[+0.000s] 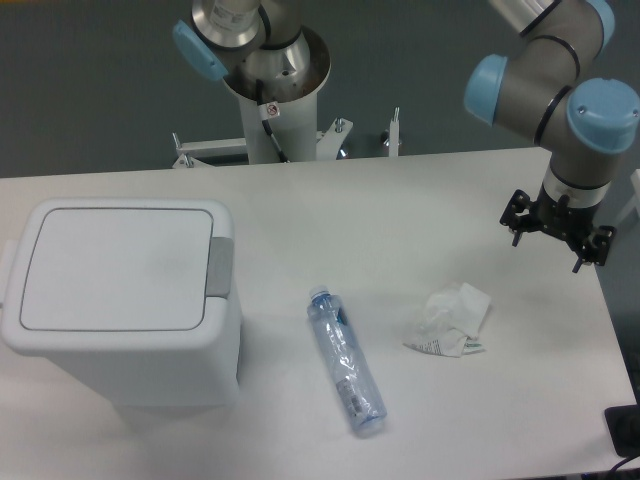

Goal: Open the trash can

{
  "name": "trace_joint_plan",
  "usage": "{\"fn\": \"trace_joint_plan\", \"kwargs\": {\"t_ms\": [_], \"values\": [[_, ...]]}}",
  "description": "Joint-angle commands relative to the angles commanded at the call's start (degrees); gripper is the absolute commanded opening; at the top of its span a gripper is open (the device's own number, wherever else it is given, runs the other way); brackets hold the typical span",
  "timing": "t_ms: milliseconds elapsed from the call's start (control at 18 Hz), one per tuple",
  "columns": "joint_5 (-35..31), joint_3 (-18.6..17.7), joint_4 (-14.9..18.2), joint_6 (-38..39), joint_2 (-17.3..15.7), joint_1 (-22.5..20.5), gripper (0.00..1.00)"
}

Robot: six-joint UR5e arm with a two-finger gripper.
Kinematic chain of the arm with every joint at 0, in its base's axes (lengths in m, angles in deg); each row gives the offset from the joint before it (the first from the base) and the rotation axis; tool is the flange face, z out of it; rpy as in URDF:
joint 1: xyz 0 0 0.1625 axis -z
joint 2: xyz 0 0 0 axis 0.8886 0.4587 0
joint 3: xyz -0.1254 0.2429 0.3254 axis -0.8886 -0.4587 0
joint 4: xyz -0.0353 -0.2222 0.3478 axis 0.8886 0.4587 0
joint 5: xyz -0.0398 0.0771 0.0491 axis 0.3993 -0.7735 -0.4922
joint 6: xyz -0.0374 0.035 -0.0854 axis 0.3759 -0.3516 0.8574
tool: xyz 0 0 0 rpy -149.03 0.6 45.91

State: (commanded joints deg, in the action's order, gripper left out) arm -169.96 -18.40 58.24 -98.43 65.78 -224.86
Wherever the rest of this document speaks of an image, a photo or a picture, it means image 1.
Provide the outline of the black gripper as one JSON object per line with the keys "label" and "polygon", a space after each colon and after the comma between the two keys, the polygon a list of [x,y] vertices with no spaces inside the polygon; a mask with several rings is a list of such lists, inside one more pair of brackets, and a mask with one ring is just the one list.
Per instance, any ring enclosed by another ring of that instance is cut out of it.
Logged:
{"label": "black gripper", "polygon": [[572,269],[578,273],[584,265],[604,266],[616,237],[616,228],[594,223],[600,202],[589,207],[570,206],[570,199],[554,200],[544,186],[533,202],[522,190],[511,196],[500,224],[513,235],[512,246],[517,247],[524,233],[541,232],[562,241],[578,242],[577,256]]}

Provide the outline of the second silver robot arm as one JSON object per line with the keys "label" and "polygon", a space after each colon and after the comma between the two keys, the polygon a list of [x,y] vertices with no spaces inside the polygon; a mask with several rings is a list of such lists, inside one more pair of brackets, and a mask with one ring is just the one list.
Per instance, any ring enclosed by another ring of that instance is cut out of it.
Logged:
{"label": "second silver robot arm", "polygon": [[174,44],[200,76],[216,82],[259,50],[283,50],[302,33],[299,1],[194,1]]}

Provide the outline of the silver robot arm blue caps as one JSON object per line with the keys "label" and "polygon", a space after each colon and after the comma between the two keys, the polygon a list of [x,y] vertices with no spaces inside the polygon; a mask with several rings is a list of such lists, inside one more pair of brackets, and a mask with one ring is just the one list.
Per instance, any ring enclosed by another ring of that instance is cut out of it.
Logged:
{"label": "silver robot arm blue caps", "polygon": [[489,55],[471,74],[464,106],[490,126],[532,141],[551,157],[539,194],[512,195],[501,225],[515,242],[542,232],[585,264],[605,264],[617,230],[594,224],[639,126],[639,96],[629,85],[585,78],[615,31],[605,1],[494,1],[525,47],[515,59]]}

